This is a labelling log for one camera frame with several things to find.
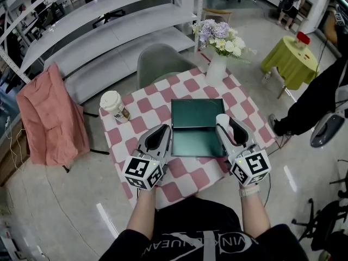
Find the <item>yellow tablecloth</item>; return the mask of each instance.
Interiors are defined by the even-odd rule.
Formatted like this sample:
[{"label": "yellow tablecloth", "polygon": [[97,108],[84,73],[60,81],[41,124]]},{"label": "yellow tablecloth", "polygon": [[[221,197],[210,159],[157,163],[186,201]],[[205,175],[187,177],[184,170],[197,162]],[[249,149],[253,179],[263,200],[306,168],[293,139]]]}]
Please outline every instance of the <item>yellow tablecloth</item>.
[{"label": "yellow tablecloth", "polygon": [[285,80],[285,86],[290,90],[297,90],[303,82],[311,83],[318,65],[313,53],[308,48],[299,50],[295,47],[294,40],[293,37],[284,36],[261,63],[264,73],[277,67]]}]

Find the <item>open box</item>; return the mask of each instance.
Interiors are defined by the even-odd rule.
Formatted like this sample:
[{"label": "open box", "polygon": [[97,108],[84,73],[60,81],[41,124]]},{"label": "open box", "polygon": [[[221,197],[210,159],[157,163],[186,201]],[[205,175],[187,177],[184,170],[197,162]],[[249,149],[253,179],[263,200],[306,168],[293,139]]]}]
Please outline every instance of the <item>open box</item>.
[{"label": "open box", "polygon": [[222,99],[172,100],[172,156],[223,157],[215,131],[216,116],[224,114]]}]

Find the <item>purple flower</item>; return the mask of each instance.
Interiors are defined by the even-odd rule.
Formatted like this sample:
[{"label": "purple flower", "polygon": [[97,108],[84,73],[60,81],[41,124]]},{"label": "purple flower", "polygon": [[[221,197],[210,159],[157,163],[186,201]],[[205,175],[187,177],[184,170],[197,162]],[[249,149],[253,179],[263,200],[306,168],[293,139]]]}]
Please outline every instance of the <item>purple flower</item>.
[{"label": "purple flower", "polygon": [[214,20],[204,20],[201,22],[200,41],[206,42],[213,35],[213,28],[216,25]]},{"label": "purple flower", "polygon": [[229,25],[226,22],[221,22],[213,27],[213,34],[216,38],[223,39],[228,36]]}]

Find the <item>bouquet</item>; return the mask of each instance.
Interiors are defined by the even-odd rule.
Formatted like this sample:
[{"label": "bouquet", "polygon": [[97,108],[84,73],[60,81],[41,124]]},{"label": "bouquet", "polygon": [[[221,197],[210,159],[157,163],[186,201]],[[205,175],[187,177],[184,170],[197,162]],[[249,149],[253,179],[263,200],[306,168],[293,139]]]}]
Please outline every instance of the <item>bouquet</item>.
[{"label": "bouquet", "polygon": [[226,22],[216,23],[214,20],[204,20],[194,24],[192,29],[202,42],[201,48],[213,47],[218,55],[250,63],[247,54],[256,53],[245,47],[242,38],[237,36],[238,31],[230,28]]}]

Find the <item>cup lid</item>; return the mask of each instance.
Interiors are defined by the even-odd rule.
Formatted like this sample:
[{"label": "cup lid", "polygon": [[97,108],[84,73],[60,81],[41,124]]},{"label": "cup lid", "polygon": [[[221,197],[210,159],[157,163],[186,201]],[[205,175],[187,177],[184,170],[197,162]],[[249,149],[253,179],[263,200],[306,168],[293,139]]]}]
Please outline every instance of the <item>cup lid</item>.
[{"label": "cup lid", "polygon": [[100,99],[101,108],[113,107],[120,99],[117,91],[107,91]]}]

